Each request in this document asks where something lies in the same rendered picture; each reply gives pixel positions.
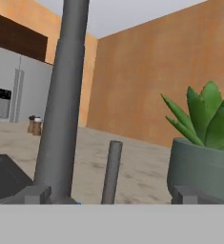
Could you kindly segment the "dark grey sink basin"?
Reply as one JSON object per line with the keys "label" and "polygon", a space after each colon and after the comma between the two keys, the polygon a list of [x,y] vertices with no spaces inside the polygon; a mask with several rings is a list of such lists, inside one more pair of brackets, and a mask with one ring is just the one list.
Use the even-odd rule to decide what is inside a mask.
{"label": "dark grey sink basin", "polygon": [[32,183],[32,179],[7,154],[0,154],[0,199],[15,195]]}

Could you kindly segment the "dark brown wall cupboard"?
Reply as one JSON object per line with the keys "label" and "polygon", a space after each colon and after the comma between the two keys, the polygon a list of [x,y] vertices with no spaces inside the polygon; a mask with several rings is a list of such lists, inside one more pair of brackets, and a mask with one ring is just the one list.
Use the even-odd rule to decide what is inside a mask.
{"label": "dark brown wall cupboard", "polygon": [[48,37],[0,15],[0,48],[44,62]]}

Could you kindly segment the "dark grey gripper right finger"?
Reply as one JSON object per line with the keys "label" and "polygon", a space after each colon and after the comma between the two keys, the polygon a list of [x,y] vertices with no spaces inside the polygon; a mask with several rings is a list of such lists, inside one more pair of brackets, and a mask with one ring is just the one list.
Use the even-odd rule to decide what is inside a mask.
{"label": "dark grey gripper right finger", "polygon": [[224,200],[209,196],[189,186],[173,188],[173,204],[224,204]]}

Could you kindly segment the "green succulent in grey pot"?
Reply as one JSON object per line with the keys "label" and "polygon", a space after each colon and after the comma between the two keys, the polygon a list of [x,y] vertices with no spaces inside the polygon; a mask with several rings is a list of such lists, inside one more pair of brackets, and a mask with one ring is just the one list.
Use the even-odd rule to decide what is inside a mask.
{"label": "green succulent in grey pot", "polygon": [[173,113],[168,122],[181,133],[171,147],[168,191],[190,187],[224,202],[224,95],[209,81],[202,91],[187,89],[187,110],[162,99]]}

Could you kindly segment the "brown shaker with white top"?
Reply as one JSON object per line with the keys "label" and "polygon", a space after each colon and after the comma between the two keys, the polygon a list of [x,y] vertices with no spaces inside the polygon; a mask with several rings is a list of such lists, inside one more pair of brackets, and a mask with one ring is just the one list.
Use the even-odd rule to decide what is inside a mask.
{"label": "brown shaker with white top", "polygon": [[34,124],[33,124],[33,135],[40,135],[41,134],[41,125],[42,125],[42,119],[40,117],[34,118]]}

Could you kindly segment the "grey tap spout column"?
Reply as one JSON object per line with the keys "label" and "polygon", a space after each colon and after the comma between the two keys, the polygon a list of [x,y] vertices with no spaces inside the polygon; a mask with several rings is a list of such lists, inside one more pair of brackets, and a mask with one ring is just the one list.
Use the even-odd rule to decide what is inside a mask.
{"label": "grey tap spout column", "polygon": [[51,187],[51,201],[71,197],[85,37],[90,0],[64,0],[34,183]]}

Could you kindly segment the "grey fridge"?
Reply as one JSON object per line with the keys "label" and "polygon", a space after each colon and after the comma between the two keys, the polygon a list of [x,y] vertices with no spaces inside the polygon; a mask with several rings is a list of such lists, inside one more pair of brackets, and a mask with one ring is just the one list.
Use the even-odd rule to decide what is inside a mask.
{"label": "grey fridge", "polygon": [[52,65],[0,48],[0,121],[24,122],[30,115],[44,116]]}

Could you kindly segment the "brown shaker with dark top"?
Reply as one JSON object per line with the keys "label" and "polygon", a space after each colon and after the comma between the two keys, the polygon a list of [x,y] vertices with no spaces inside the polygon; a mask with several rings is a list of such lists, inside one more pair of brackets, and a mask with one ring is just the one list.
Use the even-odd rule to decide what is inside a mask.
{"label": "brown shaker with dark top", "polygon": [[29,116],[29,126],[28,126],[28,132],[29,132],[29,133],[33,133],[33,129],[34,129],[34,119],[35,119],[35,115],[31,115],[31,116]]}

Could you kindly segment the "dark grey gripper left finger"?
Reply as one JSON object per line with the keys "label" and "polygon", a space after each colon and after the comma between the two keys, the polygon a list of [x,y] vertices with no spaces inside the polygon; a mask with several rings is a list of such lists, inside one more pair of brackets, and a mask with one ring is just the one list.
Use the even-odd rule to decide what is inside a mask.
{"label": "dark grey gripper left finger", "polygon": [[15,195],[0,199],[0,204],[50,204],[50,186],[28,186]]}

